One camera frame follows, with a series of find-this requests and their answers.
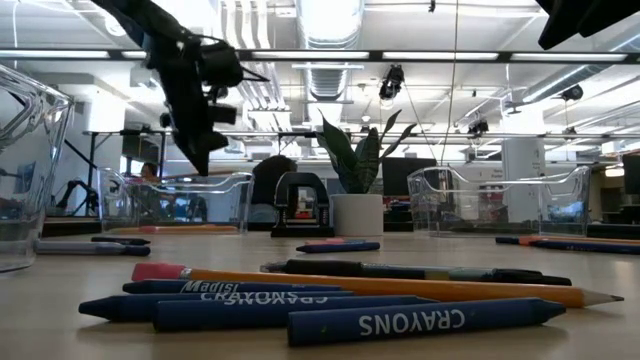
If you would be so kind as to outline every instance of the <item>plant leaf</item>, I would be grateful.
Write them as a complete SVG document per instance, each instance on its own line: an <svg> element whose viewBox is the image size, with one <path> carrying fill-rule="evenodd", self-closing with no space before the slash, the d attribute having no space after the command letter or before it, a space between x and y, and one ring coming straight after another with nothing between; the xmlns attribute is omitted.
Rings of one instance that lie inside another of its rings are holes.
<svg viewBox="0 0 640 360"><path fill-rule="evenodd" d="M380 146L382 146L382 140L384 139L384 136L387 135L387 133L389 132L389 130L391 130L393 125L396 124L398 115L400 115L401 112L402 112L402 109L396 111L395 114L389 116L389 119L387 119L387 124L385 125L384 131L382 132L382 136L380 137Z"/></svg>
<svg viewBox="0 0 640 360"><path fill-rule="evenodd" d="M358 157L351 148L351 141L347 135L342 130L331 125L324 116L322 117L322 127L322 135L326 141L321 146L332 152L336 158L342 159L344 166L349 170L353 170L358 162Z"/></svg>
<svg viewBox="0 0 640 360"><path fill-rule="evenodd" d="M373 128L369 131L369 135L360 142L362 144L358 163L356 164L355 173L358 180L362 184L364 192L368 192L371 184L378 175L378 157L380 156L380 140L378 139L378 130Z"/></svg>
<svg viewBox="0 0 640 360"><path fill-rule="evenodd" d="M413 130L413 128L416 127L416 125L418 125L418 124L411 124L411 125L407 126L407 128L404 129L404 131L402 132L402 135L400 135L400 138L395 143L389 145L387 150L385 150L384 153L382 154L382 156L380 156L380 159L384 159L385 157L389 156L389 154L391 154L392 152L396 151L396 149L398 148L398 145L400 145L402 140L404 140L404 139L409 137L409 134L411 134L411 130Z"/></svg>

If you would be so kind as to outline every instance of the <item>white pillar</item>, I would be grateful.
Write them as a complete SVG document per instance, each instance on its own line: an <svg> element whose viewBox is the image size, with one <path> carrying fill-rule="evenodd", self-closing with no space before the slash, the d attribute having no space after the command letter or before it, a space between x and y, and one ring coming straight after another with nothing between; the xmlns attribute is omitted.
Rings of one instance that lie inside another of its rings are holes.
<svg viewBox="0 0 640 360"><path fill-rule="evenodd" d="M544 132L542 109L528 106L520 114L505 116L506 133L540 134ZM542 139L506 139L502 142L502 168L505 180L535 178L545 173L545 149ZM509 222L538 220L540 204L538 187L516 185L506 192Z"/></svg>

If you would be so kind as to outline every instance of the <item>fluorescent light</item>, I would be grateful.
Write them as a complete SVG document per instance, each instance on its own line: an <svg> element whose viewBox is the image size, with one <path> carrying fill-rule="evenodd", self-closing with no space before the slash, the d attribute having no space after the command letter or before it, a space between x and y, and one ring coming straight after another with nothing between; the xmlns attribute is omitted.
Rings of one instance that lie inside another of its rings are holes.
<svg viewBox="0 0 640 360"><path fill-rule="evenodd" d="M384 52L382 58L387 60L495 60L498 53L477 52Z"/></svg>
<svg viewBox="0 0 640 360"><path fill-rule="evenodd" d="M606 169L604 171L604 175L606 177L620 177L620 176L624 176L624 169L623 168L614 168L614 169Z"/></svg>
<svg viewBox="0 0 640 360"><path fill-rule="evenodd" d="M589 53L516 53L511 55L513 61L622 61L627 54L589 54Z"/></svg>
<svg viewBox="0 0 640 360"><path fill-rule="evenodd" d="M367 51L254 51L254 59L367 59L369 52Z"/></svg>
<svg viewBox="0 0 640 360"><path fill-rule="evenodd" d="M291 65L292 69L296 70L310 70L310 69L319 69L319 70L364 70L364 65L354 65L354 64L293 64Z"/></svg>
<svg viewBox="0 0 640 360"><path fill-rule="evenodd" d="M108 59L109 53L96 50L0 50L0 58Z"/></svg>
<svg viewBox="0 0 640 360"><path fill-rule="evenodd" d="M144 51L123 51L122 56L124 56L127 59L144 60L147 57L147 53Z"/></svg>

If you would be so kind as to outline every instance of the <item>pen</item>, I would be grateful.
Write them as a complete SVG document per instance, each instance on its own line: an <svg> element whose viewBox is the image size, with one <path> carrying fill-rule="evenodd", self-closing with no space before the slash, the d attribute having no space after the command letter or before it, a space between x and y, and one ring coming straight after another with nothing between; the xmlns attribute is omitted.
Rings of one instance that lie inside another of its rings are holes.
<svg viewBox="0 0 640 360"><path fill-rule="evenodd" d="M300 275L476 281L571 286L571 280L567 278L546 276L539 271L533 270L445 266L398 266L366 264L355 261L340 260L291 259L286 262L265 264L260 267L260 271Z"/></svg>
<svg viewBox="0 0 640 360"><path fill-rule="evenodd" d="M134 245L134 246L144 246L147 244L151 244L151 241L139 238L116 238L116 237L106 237L106 236L94 236L91 238L91 242L113 242L122 245Z"/></svg>
<svg viewBox="0 0 640 360"><path fill-rule="evenodd" d="M151 249L146 246L131 246L118 243L94 243L73 241L39 241L38 255L132 255L147 256Z"/></svg>
<svg viewBox="0 0 640 360"><path fill-rule="evenodd" d="M345 242L337 244L318 244L318 245L304 245L296 248L297 251L301 251L308 254L319 254L328 252L348 252L348 251L369 251L380 249L380 243L377 242Z"/></svg>

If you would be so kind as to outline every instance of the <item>clear plastic bin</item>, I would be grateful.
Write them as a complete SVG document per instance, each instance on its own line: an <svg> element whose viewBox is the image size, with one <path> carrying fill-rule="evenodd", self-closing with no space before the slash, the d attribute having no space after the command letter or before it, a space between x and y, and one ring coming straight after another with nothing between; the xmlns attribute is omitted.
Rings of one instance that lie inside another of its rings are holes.
<svg viewBox="0 0 640 360"><path fill-rule="evenodd" d="M0 272L28 267L44 223L71 99L0 65Z"/></svg>
<svg viewBox="0 0 640 360"><path fill-rule="evenodd" d="M473 181L450 167L422 169L407 178L414 231L586 236L590 174L583 166L539 178Z"/></svg>
<svg viewBox="0 0 640 360"><path fill-rule="evenodd" d="M253 176L249 173L234 173L224 179L185 178L149 183L124 178L111 169L100 169L98 181L100 220L105 232L205 224L231 229L226 232L247 231L253 191Z"/></svg>

